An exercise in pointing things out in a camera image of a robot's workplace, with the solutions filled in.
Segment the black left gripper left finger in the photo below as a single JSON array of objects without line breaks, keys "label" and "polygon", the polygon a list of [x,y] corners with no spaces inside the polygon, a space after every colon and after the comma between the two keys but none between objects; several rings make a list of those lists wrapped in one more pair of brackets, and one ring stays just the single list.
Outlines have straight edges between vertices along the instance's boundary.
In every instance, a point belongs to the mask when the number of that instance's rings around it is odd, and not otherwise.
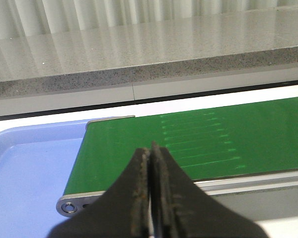
[{"label": "black left gripper left finger", "polygon": [[48,237],[149,237],[149,156],[149,149],[136,149],[109,189],[83,211],[52,228]]}]

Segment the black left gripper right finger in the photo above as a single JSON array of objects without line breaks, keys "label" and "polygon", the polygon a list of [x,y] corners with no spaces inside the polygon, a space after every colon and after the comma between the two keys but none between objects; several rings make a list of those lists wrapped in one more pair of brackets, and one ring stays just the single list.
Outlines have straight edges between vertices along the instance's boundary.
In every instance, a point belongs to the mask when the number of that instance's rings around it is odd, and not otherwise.
[{"label": "black left gripper right finger", "polygon": [[157,238],[266,238],[253,221],[197,187],[170,152],[156,143],[150,153],[151,215]]}]

